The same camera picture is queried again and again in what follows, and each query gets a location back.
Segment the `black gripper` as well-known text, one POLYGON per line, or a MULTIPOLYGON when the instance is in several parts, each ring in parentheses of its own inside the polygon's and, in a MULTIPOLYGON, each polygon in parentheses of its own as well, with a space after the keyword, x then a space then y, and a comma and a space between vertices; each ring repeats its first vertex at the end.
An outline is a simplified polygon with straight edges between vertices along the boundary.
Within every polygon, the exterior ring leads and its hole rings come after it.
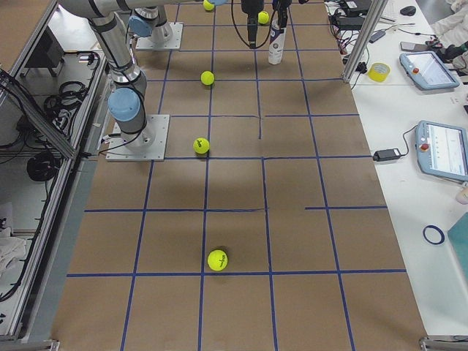
POLYGON ((277 10, 276 22, 280 29, 287 26, 287 8, 292 4, 292 0, 273 0, 272 7, 277 10))
POLYGON ((257 47, 258 14, 264 10, 263 0, 241 0, 242 12, 247 14, 247 33, 250 48, 257 47))

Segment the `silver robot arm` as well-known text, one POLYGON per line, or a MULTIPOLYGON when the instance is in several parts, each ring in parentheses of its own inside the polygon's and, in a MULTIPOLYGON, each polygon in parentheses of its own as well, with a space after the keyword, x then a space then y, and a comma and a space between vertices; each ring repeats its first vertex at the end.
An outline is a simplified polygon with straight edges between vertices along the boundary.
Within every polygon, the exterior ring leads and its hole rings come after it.
POLYGON ((108 109, 116 120, 124 146, 152 143, 144 99, 147 80, 129 49, 127 29, 139 37, 152 37, 154 29, 169 27, 166 4, 173 1, 60 1, 71 14, 85 18, 110 65, 116 90, 108 109))

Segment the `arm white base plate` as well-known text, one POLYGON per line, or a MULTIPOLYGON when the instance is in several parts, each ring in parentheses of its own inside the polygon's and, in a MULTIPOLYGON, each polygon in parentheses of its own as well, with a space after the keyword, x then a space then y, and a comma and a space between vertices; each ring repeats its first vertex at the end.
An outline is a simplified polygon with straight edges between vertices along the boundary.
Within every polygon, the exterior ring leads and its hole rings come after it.
POLYGON ((178 50, 181 47, 183 29, 184 24, 181 22, 166 22, 163 26, 157 26, 150 37, 137 39, 136 50, 178 50))
POLYGON ((144 162, 165 159, 167 134, 170 125, 169 115, 149 114, 146 116, 146 128, 132 142, 134 136, 121 134, 120 127, 115 122, 113 133, 118 137, 110 139, 110 151, 106 153, 109 162, 144 162))

